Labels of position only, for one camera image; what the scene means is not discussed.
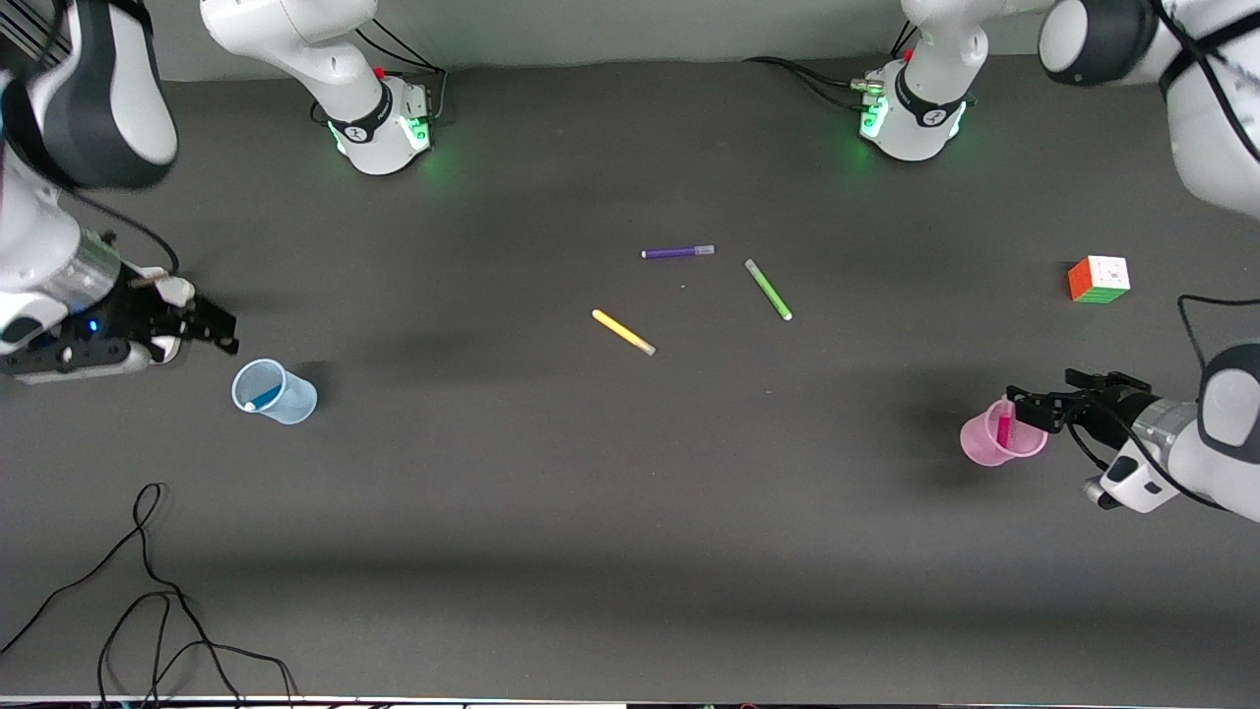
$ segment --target marker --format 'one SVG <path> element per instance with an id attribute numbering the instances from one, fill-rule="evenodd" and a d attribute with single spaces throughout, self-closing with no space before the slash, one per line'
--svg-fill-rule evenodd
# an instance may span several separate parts
<path id="1" fill-rule="evenodd" d="M 268 389 L 267 392 L 263 392 L 258 397 L 255 397 L 249 402 L 246 402 L 244 411 L 246 412 L 257 412 L 260 407 L 267 406 L 276 397 L 280 397 L 280 385 L 278 384 L 276 387 Z"/>
<path id="2" fill-rule="evenodd" d="M 770 303 L 775 306 L 775 310 L 779 310 L 779 316 L 785 320 L 790 320 L 791 310 L 788 309 L 788 303 L 784 302 L 782 297 L 779 297 L 779 293 L 775 292 L 775 286 L 770 285 L 770 281 L 766 280 L 766 275 L 761 272 L 761 268 L 757 267 L 752 258 L 745 261 L 743 267 L 748 268 L 748 272 L 752 273 L 753 278 L 756 278 L 757 285 L 761 286 L 761 292 L 765 292 L 766 297 L 770 298 Z"/>
<path id="3" fill-rule="evenodd" d="M 651 358 L 653 354 L 656 353 L 656 348 L 653 346 L 651 344 L 648 344 L 646 339 L 644 339 L 644 337 L 639 336 L 638 334 L 630 331 L 630 329 L 627 326 L 625 326 L 621 322 L 619 322 L 619 321 L 614 320 L 612 317 L 610 317 L 604 310 L 600 310 L 598 307 L 596 307 L 595 310 L 591 310 L 591 316 L 595 317 L 596 320 L 598 320 L 600 324 L 602 324 L 604 326 L 606 326 L 610 330 L 612 330 L 612 331 L 617 332 L 619 335 L 621 335 L 621 339 L 625 339 L 630 344 L 634 344 L 639 349 L 643 349 L 644 353 L 648 354 L 649 358 Z"/>
<path id="4" fill-rule="evenodd" d="M 998 417 L 997 440 L 1002 448 L 1011 448 L 1011 406 L 1003 407 Z"/>
<path id="5" fill-rule="evenodd" d="M 680 246 L 678 248 L 649 248 L 640 251 L 644 258 L 677 258 L 679 256 L 712 256 L 713 246 Z"/>

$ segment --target white wall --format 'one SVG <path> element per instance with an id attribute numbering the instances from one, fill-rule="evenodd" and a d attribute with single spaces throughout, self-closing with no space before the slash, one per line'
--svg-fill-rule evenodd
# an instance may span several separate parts
<path id="1" fill-rule="evenodd" d="M 214 44 L 197 5 L 147 3 L 163 78 L 277 76 Z M 848 57 L 887 50 L 903 21 L 896 0 L 382 0 L 377 18 L 451 68 Z M 994 53 L 1033 52 L 1038 21 L 1021 16 L 987 25 Z M 375 28 L 364 31 L 388 45 Z M 372 49 L 367 54 L 393 65 Z"/>

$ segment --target blue marker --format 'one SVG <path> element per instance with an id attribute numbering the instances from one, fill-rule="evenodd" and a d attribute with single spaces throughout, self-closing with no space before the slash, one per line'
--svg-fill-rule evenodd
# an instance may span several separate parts
<path id="1" fill-rule="evenodd" d="M 276 387 L 268 389 L 267 392 L 263 392 L 258 397 L 255 397 L 253 399 L 247 402 L 244 406 L 244 411 L 257 412 L 258 409 L 266 407 L 267 404 L 271 404 L 272 399 L 280 397 L 280 387 L 281 385 L 277 384 Z"/>

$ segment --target rubik's cube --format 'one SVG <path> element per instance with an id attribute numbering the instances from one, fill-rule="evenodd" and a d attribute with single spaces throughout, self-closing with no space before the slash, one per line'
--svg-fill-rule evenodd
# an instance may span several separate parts
<path id="1" fill-rule="evenodd" d="M 1077 302 L 1110 302 L 1129 290 L 1121 256 L 1087 256 L 1067 271 L 1067 290 Z"/>

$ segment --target black cable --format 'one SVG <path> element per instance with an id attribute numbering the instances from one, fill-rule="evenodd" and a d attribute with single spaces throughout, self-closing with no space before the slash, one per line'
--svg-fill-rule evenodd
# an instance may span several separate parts
<path id="1" fill-rule="evenodd" d="M 822 87 L 811 82 L 810 78 L 827 83 L 828 86 L 837 86 L 843 88 L 849 87 L 848 82 L 840 82 L 839 79 L 834 79 L 828 76 L 820 74 L 814 69 L 810 69 L 809 67 L 798 64 L 796 62 L 791 62 L 789 59 L 780 59 L 779 57 L 751 57 L 748 59 L 745 59 L 745 62 L 753 62 L 757 64 L 774 64 L 777 67 L 782 67 L 788 69 L 791 73 L 791 76 L 796 77 L 796 79 L 804 83 L 805 88 L 809 88 L 815 96 L 838 108 L 845 108 L 848 111 L 856 111 L 858 113 L 864 112 L 867 108 L 861 103 L 847 103 L 844 101 L 840 101 L 839 98 L 835 98 L 834 96 L 823 91 Z"/>
<path id="2" fill-rule="evenodd" d="M 9 4 L 13 5 L 14 8 L 18 8 L 18 5 L 14 5 L 13 0 L 9 0 Z M 19 25 L 18 23 L 10 20 L 9 18 L 5 18 L 5 19 L 9 20 L 9 26 L 13 28 L 14 31 L 16 31 L 21 37 L 24 37 L 26 39 L 26 42 L 29 42 L 30 45 L 38 53 L 39 48 L 43 47 L 44 40 L 43 39 L 35 39 L 35 35 L 33 35 L 29 31 L 26 31 L 26 28 L 24 28 L 24 26 Z"/>
<path id="3" fill-rule="evenodd" d="M 407 44 L 406 42 L 401 40 L 401 39 L 398 39 L 398 35 L 394 34 L 394 33 L 392 33 L 392 31 L 389 31 L 389 28 L 387 28 L 384 24 L 382 24 L 381 20 L 378 20 L 375 18 L 372 18 L 372 24 L 374 24 L 378 28 L 381 28 L 381 31 L 388 34 L 389 39 L 393 39 L 394 42 L 397 42 L 398 47 L 402 47 L 403 49 L 406 49 L 407 53 L 410 53 L 412 57 L 416 57 L 417 59 L 420 59 L 420 62 L 423 63 L 426 67 L 433 69 L 435 72 L 442 72 L 442 73 L 446 72 L 446 69 L 444 69 L 442 67 L 438 67 L 437 64 L 430 62 L 428 59 L 426 59 L 425 57 L 422 57 L 420 54 L 420 52 L 416 52 L 415 49 L 412 49 L 410 44 Z"/>
<path id="4" fill-rule="evenodd" d="M 1076 422 L 1072 421 L 1071 417 L 1068 417 L 1066 426 L 1067 426 L 1067 433 L 1072 437 L 1072 441 L 1076 442 L 1076 447 L 1081 450 L 1081 453 L 1084 453 L 1090 461 L 1094 462 L 1094 467 L 1096 467 L 1102 472 L 1106 472 L 1106 470 L 1110 466 L 1106 465 L 1106 461 L 1095 456 L 1094 452 L 1090 451 L 1090 447 L 1085 445 L 1085 442 L 1081 440 L 1081 434 L 1076 432 Z"/>
<path id="5" fill-rule="evenodd" d="M 1150 455 L 1150 452 L 1147 451 L 1147 446 L 1142 442 L 1140 438 L 1138 438 L 1138 434 L 1133 433 L 1133 428 L 1129 424 L 1124 423 L 1124 418 L 1121 418 L 1120 414 L 1116 414 L 1110 408 L 1104 406 L 1099 406 L 1097 408 L 1102 412 L 1106 412 L 1108 417 L 1111 417 L 1111 419 L 1115 421 L 1115 423 L 1120 424 L 1120 428 L 1124 429 L 1124 433 L 1128 434 L 1129 441 L 1134 443 L 1134 446 L 1138 448 L 1138 452 L 1142 453 L 1142 457 L 1147 460 L 1147 463 L 1149 463 L 1150 467 L 1157 474 L 1159 474 L 1159 477 L 1164 479 L 1164 481 L 1168 482 L 1168 485 L 1177 489 L 1177 492 L 1184 495 L 1186 497 L 1189 497 L 1191 500 L 1198 502 L 1200 505 L 1206 505 L 1213 510 L 1225 510 L 1225 508 L 1221 508 L 1216 502 L 1212 502 L 1211 500 L 1197 495 L 1192 490 L 1187 489 L 1182 484 L 1173 480 L 1173 477 L 1168 475 L 1168 471 L 1166 471 L 1164 467 L 1160 466 L 1158 461 L 1155 461 L 1155 458 Z"/>
<path id="6" fill-rule="evenodd" d="M 146 227 L 145 224 L 140 223 L 136 219 L 132 219 L 131 217 L 123 214 L 122 212 L 118 212 L 117 209 L 106 207 L 105 204 L 97 201 L 96 199 L 92 199 L 91 196 L 81 191 L 67 189 L 66 194 L 69 194 L 71 196 L 78 199 L 79 201 L 87 204 L 88 207 L 92 207 L 98 212 L 103 212 L 113 217 L 115 219 L 118 219 L 120 222 L 127 224 L 129 227 L 139 230 L 140 233 L 147 235 L 150 239 L 152 239 L 154 243 L 156 243 L 163 251 L 166 252 L 166 257 L 170 259 L 170 271 L 169 271 L 170 275 L 173 276 L 179 275 L 179 254 L 175 253 L 175 249 L 170 246 L 170 243 L 168 243 L 165 238 L 158 235 L 158 233 L 154 229 Z"/>
<path id="7" fill-rule="evenodd" d="M 69 6 L 67 0 L 53 0 L 53 24 L 48 29 L 48 34 L 44 35 L 44 45 L 39 48 L 39 54 L 35 55 L 35 60 L 26 67 L 26 79 L 29 81 L 44 68 L 44 63 L 53 54 L 53 45 L 62 35 L 62 24 L 64 24 L 66 11 Z"/>
<path id="8" fill-rule="evenodd" d="M 897 48 L 901 47 L 902 38 L 906 35 L 907 29 L 910 29 L 910 20 L 901 23 L 901 31 L 897 33 L 897 39 L 892 40 L 892 47 L 888 49 L 890 57 L 897 55 Z"/>
<path id="9" fill-rule="evenodd" d="M 1186 336 L 1189 337 L 1189 345 L 1194 348 L 1194 359 L 1198 360 L 1198 369 L 1203 370 L 1207 368 L 1207 359 L 1203 358 L 1203 348 L 1198 343 L 1198 336 L 1194 335 L 1194 327 L 1189 324 L 1189 315 L 1186 312 L 1186 301 L 1191 300 L 1194 302 L 1206 302 L 1207 305 L 1225 305 L 1228 307 L 1241 307 L 1247 305 L 1260 305 L 1260 297 L 1251 297 L 1247 300 L 1225 300 L 1221 297 L 1205 297 L 1202 295 L 1191 295 L 1184 292 L 1177 296 L 1177 312 L 1181 314 L 1182 325 L 1186 326 Z"/>
<path id="10" fill-rule="evenodd" d="M 222 642 L 212 642 L 212 644 L 207 645 L 205 641 L 194 640 L 194 641 L 189 642 L 188 645 L 180 647 L 178 651 L 175 651 L 174 655 L 171 655 L 170 660 L 163 667 L 161 672 L 158 674 L 158 683 L 161 683 L 161 680 L 166 679 L 166 675 L 175 667 L 175 662 L 185 652 L 188 652 L 189 650 L 192 650 L 194 647 L 207 647 L 207 649 L 210 649 L 212 652 L 214 650 L 222 650 L 224 652 L 232 652 L 234 655 L 242 655 L 242 656 L 249 657 L 252 660 L 261 660 L 263 662 L 271 662 L 272 665 L 276 665 L 276 667 L 280 669 L 280 676 L 281 676 L 281 679 L 285 683 L 285 698 L 287 699 L 287 703 L 289 703 L 290 706 L 294 705 L 294 694 L 297 691 L 297 680 L 294 679 L 292 671 L 289 669 L 289 665 L 286 665 L 284 660 L 281 660 L 278 657 L 272 657 L 270 655 L 263 655 L 261 652 L 251 652 L 251 651 L 243 650 L 241 647 L 233 647 L 231 645 L 223 645 Z M 147 699 L 149 699 L 149 695 L 145 695 L 145 700 L 147 700 Z M 238 696 L 236 699 L 243 700 L 244 698 Z"/>
<path id="11" fill-rule="evenodd" d="M 1207 54 L 1198 45 L 1198 40 L 1191 37 L 1179 23 L 1173 20 L 1172 15 L 1168 14 L 1168 10 L 1164 9 L 1163 0 L 1149 1 L 1152 9 L 1155 11 L 1155 16 L 1159 18 L 1159 21 L 1168 28 L 1168 31 L 1177 38 L 1178 43 L 1181 43 L 1182 49 L 1189 53 L 1189 55 L 1194 58 L 1194 63 L 1203 71 L 1203 78 L 1207 79 L 1207 86 L 1212 89 L 1212 96 L 1221 107 L 1221 112 L 1225 113 L 1225 120 L 1234 130 L 1234 135 L 1237 136 L 1240 142 L 1242 142 L 1242 146 L 1251 154 L 1251 157 L 1260 162 L 1260 149 L 1257 149 L 1255 142 L 1251 141 L 1251 136 L 1247 135 L 1247 130 L 1242 125 L 1242 121 L 1239 120 L 1237 113 L 1234 112 L 1234 105 L 1230 103 L 1228 97 L 1225 96 L 1225 88 L 1221 87 L 1221 79 L 1216 76 L 1216 71 L 1212 69 L 1211 63 L 1207 60 Z"/>
<path id="12" fill-rule="evenodd" d="M 892 43 L 892 49 L 888 50 L 888 55 L 896 57 L 897 52 L 901 52 L 901 48 L 905 47 L 910 42 L 910 39 L 915 37 L 915 33 L 917 31 L 919 26 L 911 28 L 910 20 L 906 20 L 906 23 L 901 25 L 901 31 L 897 33 L 897 39 L 896 42 Z"/>
<path id="13" fill-rule="evenodd" d="M 310 120 L 311 120 L 312 123 L 321 126 L 321 125 L 325 125 L 328 122 L 328 113 L 324 113 L 324 120 L 316 118 L 315 117 L 315 108 L 319 108 L 319 107 L 320 107 L 319 101 L 311 101 L 311 107 L 310 107 L 310 111 L 307 111 L 307 115 L 309 115 L 309 117 L 310 117 Z"/>
<path id="14" fill-rule="evenodd" d="M 149 505 L 149 508 L 144 511 L 144 514 L 141 514 L 142 504 L 146 500 L 146 497 L 150 497 L 150 494 L 151 494 L 152 501 Z M 146 709 L 146 706 L 149 704 L 149 696 L 150 695 L 154 696 L 154 704 L 152 704 L 152 706 L 156 708 L 159 705 L 159 703 L 160 703 L 160 693 L 159 693 L 158 688 L 159 688 L 159 684 L 163 680 L 163 678 L 166 676 L 166 672 L 174 665 L 174 662 L 175 662 L 176 659 L 179 659 L 190 647 L 198 647 L 198 646 L 204 646 L 209 651 L 210 660 L 213 661 L 215 671 L 219 675 L 219 680 L 223 683 L 223 686 L 227 688 L 228 691 L 231 691 L 232 695 L 238 701 L 243 701 L 244 696 L 241 694 L 239 690 L 237 690 L 237 688 L 232 684 L 232 680 L 228 678 L 227 671 L 223 667 L 223 662 L 219 659 L 218 651 L 222 650 L 224 652 L 232 652 L 232 654 L 236 654 L 236 655 L 242 655 L 242 656 L 246 656 L 246 657 L 251 657 L 251 659 L 255 659 L 255 660 L 262 660 L 262 661 L 271 662 L 271 664 L 276 665 L 280 669 L 281 675 L 282 675 L 284 681 L 285 681 L 285 690 L 286 690 L 286 696 L 289 699 L 289 704 L 290 704 L 290 706 L 292 706 L 294 690 L 296 689 L 297 683 L 294 680 L 292 672 L 290 671 L 289 666 L 282 660 L 280 660 L 278 657 L 272 657 L 270 655 L 262 655 L 260 652 L 252 652 L 252 651 L 248 651 L 248 650 L 242 650 L 239 647 L 233 647 L 231 645 L 223 645 L 223 644 L 217 644 L 217 642 L 210 641 L 210 638 L 205 633 L 204 626 L 202 626 L 200 620 L 197 617 L 197 615 L 190 608 L 190 606 L 189 606 L 189 601 L 190 599 L 189 599 L 188 594 L 184 593 L 184 589 L 181 589 L 179 587 L 179 584 L 176 584 L 176 583 L 174 583 L 174 582 L 171 582 L 169 579 L 165 579 L 165 578 L 158 576 L 158 572 L 154 569 L 154 567 L 152 567 L 152 559 L 150 557 L 150 550 L 149 550 L 149 533 L 147 533 L 146 525 L 147 525 L 149 520 L 152 518 L 154 513 L 158 510 L 158 504 L 161 501 L 161 495 L 163 495 L 163 487 L 161 487 L 161 485 L 159 485 L 159 484 L 149 484 L 149 485 L 144 486 L 140 490 L 140 492 L 136 495 L 136 500 L 135 500 L 135 502 L 131 506 L 131 521 L 134 523 L 134 528 L 131 529 L 131 531 L 129 531 L 122 539 L 120 539 L 110 549 L 110 552 L 105 555 L 105 558 L 96 567 L 92 568 L 91 572 L 88 572 L 87 574 L 84 574 L 82 578 L 74 581 L 73 583 L 69 583 L 69 584 L 67 584 L 67 586 L 64 586 L 62 588 L 58 588 L 53 593 L 50 593 L 48 596 L 48 598 L 45 598 L 44 602 L 35 611 L 35 615 L 32 616 L 32 618 L 29 621 L 26 621 L 26 623 L 21 627 L 21 630 L 19 630 L 18 633 L 8 644 L 5 644 L 5 646 L 3 649 L 0 649 L 0 656 L 3 656 L 5 652 L 8 652 L 10 649 L 13 649 L 13 646 L 16 645 L 16 642 L 19 640 L 21 640 L 23 636 L 25 636 L 25 633 L 32 628 L 32 626 L 35 625 L 37 621 L 39 621 L 39 618 L 43 616 L 44 611 L 49 607 L 49 604 L 58 596 L 60 596 L 62 593 L 64 593 L 64 592 L 67 592 L 67 591 L 69 591 L 69 589 L 79 586 L 81 583 L 83 583 L 83 582 L 93 578 L 97 573 L 101 572 L 101 569 L 103 569 L 113 559 L 113 557 L 118 553 L 120 549 L 122 549 L 122 547 L 125 544 L 127 544 L 129 542 L 131 542 L 134 538 L 139 536 L 140 538 L 141 560 L 144 563 L 145 573 L 149 576 L 149 578 L 151 581 L 154 581 L 154 582 L 161 584 L 163 587 L 165 587 L 165 589 L 164 591 L 151 591 L 151 592 L 144 593 L 140 597 L 137 597 L 135 601 L 131 602 L 130 606 L 127 606 L 127 610 L 122 613 L 122 616 L 118 618 L 118 621 L 113 625 L 113 628 L 110 631 L 110 635 L 106 638 L 105 645 L 101 647 L 100 655 L 97 656 L 97 666 L 96 666 L 96 672 L 97 672 L 96 674 L 97 690 L 98 690 L 100 699 L 101 699 L 101 706 L 102 708 L 107 706 L 107 696 L 106 696 L 106 691 L 105 691 L 105 676 L 103 676 L 103 674 L 105 674 L 106 662 L 107 662 L 108 656 L 110 656 L 110 650 L 113 647 L 113 641 L 117 637 L 118 632 L 122 630 L 122 626 L 126 623 L 127 618 L 130 618 L 131 615 L 135 613 L 135 611 L 140 606 L 142 606 L 146 601 L 152 599 L 152 598 L 160 598 L 163 601 L 164 608 L 163 608 L 161 622 L 159 623 L 159 627 L 158 627 L 158 642 L 155 644 L 156 647 L 155 647 L 155 651 L 154 651 L 154 666 L 152 666 L 152 675 L 150 678 L 151 679 L 150 690 L 145 695 L 145 699 L 144 699 L 144 701 L 140 705 L 141 709 Z M 184 616 L 188 617 L 188 620 L 193 623 L 193 627 L 197 628 L 197 635 L 198 635 L 199 640 L 195 640 L 195 641 L 190 642 L 189 645 L 184 646 L 183 649 L 180 649 L 175 654 L 175 656 L 171 657 L 171 660 L 166 664 L 165 669 L 163 669 L 163 670 L 159 671 L 159 665 L 161 662 L 163 638 L 165 636 L 168 620 L 170 617 L 170 608 L 171 608 L 170 599 L 171 598 L 175 598 L 175 601 L 179 603 L 180 610 L 184 612 Z"/>
<path id="15" fill-rule="evenodd" d="M 101 706 L 108 706 L 108 699 L 105 696 L 105 664 L 106 659 L 110 656 L 110 650 L 113 647 L 113 640 L 117 637 L 118 631 L 122 630 L 122 625 L 126 622 L 129 617 L 131 617 L 132 613 L 135 613 L 136 608 L 140 608 L 140 606 L 145 601 L 149 601 L 150 598 L 160 598 L 165 604 L 165 610 L 163 611 L 163 622 L 161 622 L 161 630 L 165 631 L 166 616 L 170 613 L 170 598 L 168 598 L 169 596 L 173 596 L 173 593 L 169 591 L 150 591 L 149 593 L 141 594 L 139 598 L 131 602 L 131 606 L 127 606 L 127 610 L 122 612 L 122 617 L 118 618 L 118 622 L 113 625 L 113 628 L 110 631 L 110 637 L 105 640 L 105 645 L 101 646 L 101 654 L 96 659 L 96 690 L 97 695 L 101 698 Z M 156 676 L 158 665 L 160 662 L 161 662 L 161 633 L 159 633 L 158 636 L 158 652 L 154 655 L 154 676 Z"/>
<path id="16" fill-rule="evenodd" d="M 149 486 L 145 486 L 145 489 L 141 490 L 141 495 L 147 489 L 149 489 Z M 154 510 L 149 510 L 149 514 L 145 515 L 144 520 L 141 520 L 140 524 L 136 525 L 135 529 L 132 529 L 130 533 L 127 533 L 126 536 L 123 536 L 122 539 L 120 539 L 117 542 L 117 544 L 115 544 L 113 548 L 110 549 L 110 553 L 105 555 L 105 559 L 101 559 L 101 563 L 98 563 L 96 567 L 93 567 L 91 572 L 83 574 L 83 577 L 81 577 L 78 581 L 76 581 L 73 583 L 68 583 L 68 584 L 63 586 L 62 588 L 58 588 L 57 591 L 49 593 L 48 598 L 45 598 L 44 602 L 40 603 L 39 610 L 35 611 L 35 615 L 32 616 L 29 621 L 26 621 L 26 625 L 24 625 L 20 631 L 18 631 L 18 635 L 13 636 L 13 638 L 10 638 L 9 642 L 6 642 L 4 645 L 4 647 L 0 647 L 0 657 L 3 657 L 6 652 L 9 652 L 9 650 L 11 650 L 13 646 L 16 645 L 18 641 L 21 640 L 21 637 L 24 635 L 26 635 L 26 631 L 29 631 L 30 627 L 34 626 L 37 621 L 39 621 L 40 616 L 44 615 L 44 611 L 48 610 L 48 606 L 58 596 L 60 596 L 62 593 L 66 593 L 67 591 L 77 587 L 78 584 L 83 583 L 83 582 L 86 582 L 88 579 L 91 579 L 97 573 L 100 573 L 101 569 L 103 569 L 106 567 L 106 564 L 108 564 L 113 559 L 115 554 L 117 554 L 118 550 L 122 549 L 122 545 L 127 544 L 129 542 L 131 542 L 132 538 L 135 538 L 137 534 L 140 534 L 140 528 L 149 521 L 149 518 L 151 518 L 152 514 L 154 514 Z"/>
<path id="17" fill-rule="evenodd" d="M 847 81 L 832 78 L 824 73 L 819 73 L 806 67 L 805 64 L 801 64 L 799 62 L 793 62 L 791 59 L 784 59 L 782 57 L 748 57 L 747 59 L 745 59 L 745 62 L 782 67 L 794 74 L 805 74 L 819 83 L 825 83 L 827 86 L 835 86 L 838 88 L 849 87 L 849 82 Z"/>
<path id="18" fill-rule="evenodd" d="M 150 579 L 175 592 L 175 598 L 179 601 L 179 607 L 184 611 L 184 616 L 186 616 L 188 620 L 192 621 L 193 627 L 197 628 L 198 637 L 207 642 L 207 647 L 210 651 L 210 660 L 214 662 L 214 669 L 218 671 L 219 679 L 223 680 L 223 686 L 226 686 L 233 696 L 239 698 L 241 693 L 232 685 L 232 680 L 228 679 L 227 671 L 223 670 L 223 662 L 219 661 L 218 654 L 214 652 L 213 644 L 210 642 L 210 638 L 207 637 L 205 628 L 202 627 L 202 621 L 195 613 L 193 613 L 193 610 L 189 608 L 188 596 L 184 593 L 184 589 L 179 588 L 179 584 L 159 577 L 158 572 L 154 570 L 152 560 L 149 558 L 149 533 L 145 530 L 145 526 L 140 524 L 140 501 L 144 499 L 145 492 L 150 489 L 154 491 L 154 504 L 152 508 L 150 508 L 150 514 L 152 510 L 156 510 L 158 502 L 161 500 L 161 486 L 158 484 L 149 484 L 142 487 L 140 490 L 140 495 L 136 496 L 135 504 L 131 506 L 131 519 L 136 523 L 136 528 L 140 530 L 140 560 L 144 562 L 145 573 L 149 574 Z"/>
<path id="19" fill-rule="evenodd" d="M 39 16 L 39 13 L 28 11 L 26 8 L 23 8 L 21 4 L 18 3 L 16 0 L 9 0 L 9 6 L 13 8 L 14 10 L 18 10 L 18 14 L 21 15 L 23 18 L 25 18 L 26 21 L 32 24 L 32 26 L 43 30 L 44 31 L 44 40 L 48 39 L 49 34 L 54 34 L 53 30 L 57 29 L 57 18 L 58 18 L 58 15 L 53 15 L 52 21 L 48 24 L 47 28 L 44 28 L 44 18 Z M 35 45 L 35 47 L 40 47 L 42 45 L 40 42 L 35 40 L 34 37 L 32 37 L 25 29 L 23 29 L 21 26 L 19 26 L 16 23 L 14 23 L 13 26 L 18 31 L 20 31 L 23 37 L 25 37 L 26 39 L 29 39 L 33 45 Z M 62 42 L 62 38 L 59 37 L 60 33 L 55 33 L 55 34 L 58 37 L 55 37 L 53 39 L 53 42 L 57 44 L 57 48 L 60 49 L 62 52 L 69 53 L 71 48 L 69 48 L 68 44 L 66 44 L 64 42 Z"/>
<path id="20" fill-rule="evenodd" d="M 415 59 L 408 59 L 407 57 L 403 57 L 402 54 L 396 54 L 394 52 L 391 52 L 391 50 L 386 49 L 384 47 L 377 44 L 375 42 L 372 42 L 372 39 L 368 35 L 363 34 L 362 29 L 354 30 L 354 34 L 358 34 L 359 39 L 367 42 L 369 47 L 372 47 L 377 52 L 381 52 L 382 54 L 386 54 L 387 57 L 393 57 L 394 59 L 398 59 L 399 62 L 403 62 L 406 64 L 411 64 L 413 67 L 420 67 L 422 69 L 428 69 L 428 71 L 431 71 L 433 73 L 441 73 L 441 71 L 437 67 L 433 67 L 432 64 L 420 63 L 420 62 L 417 62 Z"/>

